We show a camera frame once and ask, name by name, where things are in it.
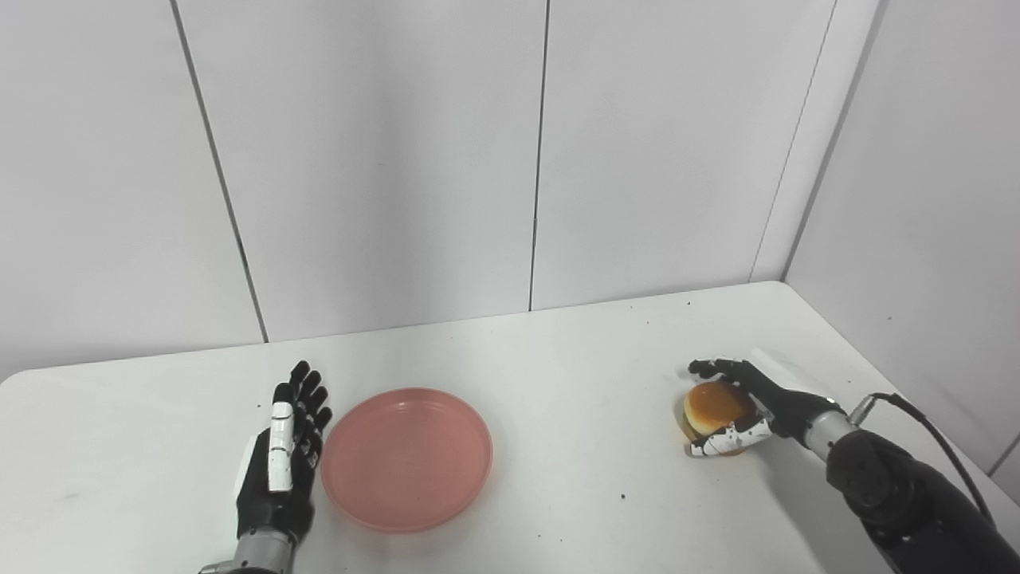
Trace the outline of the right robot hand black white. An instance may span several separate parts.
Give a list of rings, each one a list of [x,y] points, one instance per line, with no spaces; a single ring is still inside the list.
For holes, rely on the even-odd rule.
[[[693,440],[688,454],[694,458],[721,457],[779,437],[797,440],[826,461],[835,443],[857,429],[830,397],[787,387],[795,381],[793,373],[770,357],[761,355],[755,362],[693,360],[688,374],[700,382],[721,382],[755,406],[750,415]]]

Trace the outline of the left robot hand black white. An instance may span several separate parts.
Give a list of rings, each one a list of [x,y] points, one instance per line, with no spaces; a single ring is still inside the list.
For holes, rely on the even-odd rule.
[[[306,360],[271,399],[269,427],[255,438],[236,497],[237,536],[271,529],[301,544],[316,516],[311,490],[332,421],[322,375]]]

